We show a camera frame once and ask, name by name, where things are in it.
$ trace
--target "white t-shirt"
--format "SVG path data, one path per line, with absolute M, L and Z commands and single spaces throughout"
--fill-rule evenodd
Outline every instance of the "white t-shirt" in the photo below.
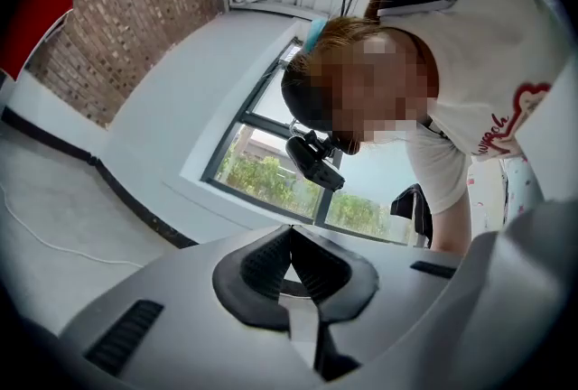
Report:
M 466 191 L 470 156 L 520 154 L 514 133 L 568 60 L 569 34 L 543 0 L 457 0 L 441 12 L 384 17 L 430 48 L 440 91 L 428 114 L 449 139 L 418 126 L 407 151 L 430 210 Z

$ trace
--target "red fabric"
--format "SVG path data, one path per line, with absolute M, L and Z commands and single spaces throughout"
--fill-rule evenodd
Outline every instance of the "red fabric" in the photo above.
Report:
M 0 43 L 0 68 L 17 80 L 48 31 L 72 9 L 72 0 L 22 0 Z

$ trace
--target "shirt sleeve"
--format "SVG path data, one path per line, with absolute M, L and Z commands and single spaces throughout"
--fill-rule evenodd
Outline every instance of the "shirt sleeve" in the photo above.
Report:
M 455 204 L 467 189 L 471 159 L 450 140 L 421 125 L 408 136 L 406 149 L 432 214 Z

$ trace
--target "window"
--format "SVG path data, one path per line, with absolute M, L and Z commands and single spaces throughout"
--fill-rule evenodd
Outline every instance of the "window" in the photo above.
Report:
M 281 80 L 300 49 L 292 42 L 267 69 L 223 136 L 203 180 L 304 223 L 413 244 L 413 222 L 389 214 L 389 203 L 416 183 L 403 142 L 370 145 L 355 157 L 336 152 L 332 162 L 346 183 L 335 193 L 306 180 L 286 153 L 293 116 L 283 101 Z

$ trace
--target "white cable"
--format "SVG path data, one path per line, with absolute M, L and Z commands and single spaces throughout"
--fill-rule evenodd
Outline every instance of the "white cable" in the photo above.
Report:
M 94 262 L 100 262 L 101 264 L 107 264 L 107 265 L 131 265 L 131 266 L 136 266 L 137 268 L 143 268 L 142 265 L 138 265 L 135 264 L 133 262 L 127 262 L 126 260 L 104 260 L 102 258 L 98 258 L 89 254 L 85 254 L 84 252 L 80 252 L 78 250 L 73 250 L 73 249 L 68 249 L 66 247 L 60 247 L 60 246 L 55 246 L 54 244 L 51 244 L 49 242 L 46 242 L 44 239 L 42 239 L 40 236 L 38 236 L 36 233 L 34 233 L 30 227 L 28 225 L 26 225 L 23 221 L 20 220 L 20 218 L 14 213 L 14 211 L 12 209 L 10 209 L 10 205 L 8 204 L 8 193 L 6 192 L 6 189 L 4 187 L 4 185 L 0 182 L 0 188 L 2 189 L 2 194 L 4 195 L 4 205 L 6 207 L 6 210 L 8 210 L 8 213 L 18 222 L 20 223 L 23 227 L 26 228 L 26 230 L 33 235 L 36 240 L 38 242 L 40 242 L 41 244 L 47 246 L 50 249 L 54 249 L 54 250 L 58 250 L 60 252 L 66 252 L 67 254 L 74 254 L 74 255 L 80 255 L 83 256 L 85 258 L 87 258 L 88 260 L 93 260 Z

